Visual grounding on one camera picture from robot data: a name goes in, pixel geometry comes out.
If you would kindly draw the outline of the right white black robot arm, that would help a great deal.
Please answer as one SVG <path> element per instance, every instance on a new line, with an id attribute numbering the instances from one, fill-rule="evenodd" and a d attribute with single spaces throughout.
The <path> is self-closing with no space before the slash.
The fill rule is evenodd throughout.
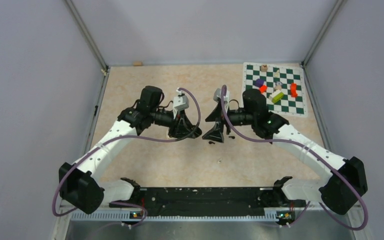
<path id="1" fill-rule="evenodd" d="M 312 169 L 316 180 L 284 177 L 275 183 L 273 200 L 287 206 L 292 200 L 322 203 L 336 214 L 345 215 L 368 191 L 364 163 L 335 154 L 300 133 L 287 119 L 269 110 L 266 97 L 257 89 L 242 93 L 243 107 L 229 108 L 230 93 L 218 88 L 213 95 L 217 106 L 205 119 L 214 127 L 204 140 L 224 142 L 224 133 L 233 126 L 250 126 L 257 135 L 255 142 L 270 143 L 295 156 Z"/>

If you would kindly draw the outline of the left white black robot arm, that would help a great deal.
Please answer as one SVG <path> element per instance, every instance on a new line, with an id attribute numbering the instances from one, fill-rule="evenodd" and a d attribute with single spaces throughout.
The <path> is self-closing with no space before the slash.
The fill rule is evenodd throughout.
<path id="1" fill-rule="evenodd" d="M 202 119 L 196 97 L 186 88 L 176 89 L 171 101 L 172 109 L 166 110 L 162 89 L 147 85 L 131 107 L 125 108 L 108 132 L 87 153 L 72 164 L 65 162 L 58 170 L 58 185 L 52 197 L 54 216 L 62 217 L 56 209 L 57 198 L 70 203 L 69 212 L 81 210 L 95 212 L 105 197 L 98 180 L 115 157 L 133 139 L 157 143 L 175 143 L 196 138 Z"/>

